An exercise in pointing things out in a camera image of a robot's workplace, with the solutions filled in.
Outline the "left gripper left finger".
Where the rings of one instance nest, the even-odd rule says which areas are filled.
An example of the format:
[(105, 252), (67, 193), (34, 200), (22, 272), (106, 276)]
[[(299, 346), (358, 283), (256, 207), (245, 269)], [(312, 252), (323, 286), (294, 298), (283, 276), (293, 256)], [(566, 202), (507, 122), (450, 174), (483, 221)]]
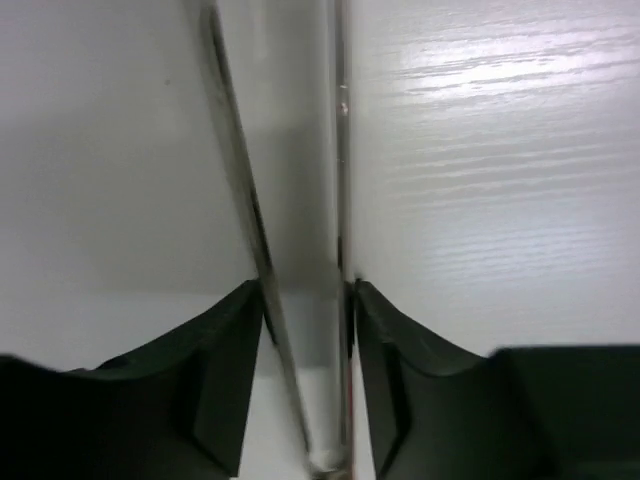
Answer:
[(263, 305), (256, 281), (95, 369), (1, 359), (5, 479), (233, 479)]

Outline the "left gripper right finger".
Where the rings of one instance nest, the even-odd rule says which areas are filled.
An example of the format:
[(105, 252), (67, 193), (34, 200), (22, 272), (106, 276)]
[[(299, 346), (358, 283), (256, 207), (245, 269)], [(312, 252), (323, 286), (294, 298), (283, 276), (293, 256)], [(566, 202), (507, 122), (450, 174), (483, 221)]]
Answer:
[(635, 479), (639, 349), (508, 347), (437, 335), (355, 286), (369, 435), (380, 479)]

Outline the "stainless steel tongs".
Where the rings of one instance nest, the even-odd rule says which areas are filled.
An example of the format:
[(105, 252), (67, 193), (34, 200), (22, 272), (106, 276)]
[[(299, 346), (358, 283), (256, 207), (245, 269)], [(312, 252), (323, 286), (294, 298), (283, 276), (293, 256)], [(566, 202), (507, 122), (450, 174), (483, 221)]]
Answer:
[(206, 58), (206, 76), (212, 82), (209, 103), (212, 108), (211, 118), (214, 131), (223, 150), (223, 160), (234, 195), (234, 202), (257, 269), (265, 308), (264, 318), (281, 364), (292, 414), (301, 435), (304, 467), (311, 479), (351, 479), (354, 476), (353, 369), (351, 361), (354, 320), (352, 281), (350, 279), (351, 172), (348, 15), (348, 2), (333, 2), (332, 14), (329, 18), (329, 30), (332, 35), (329, 67), (334, 80), (331, 100), (334, 110), (332, 132), (335, 136), (332, 159), (336, 167), (335, 270), (339, 276), (335, 282), (337, 301), (336, 381), (339, 409), (332, 419), (338, 428), (337, 446), (331, 450), (330, 463), (326, 467), (319, 465), (313, 458), (310, 424), (296, 373), (281, 293), (250, 165), (250, 155), (234, 90), (218, 2), (204, 2), (199, 17), (199, 34)]

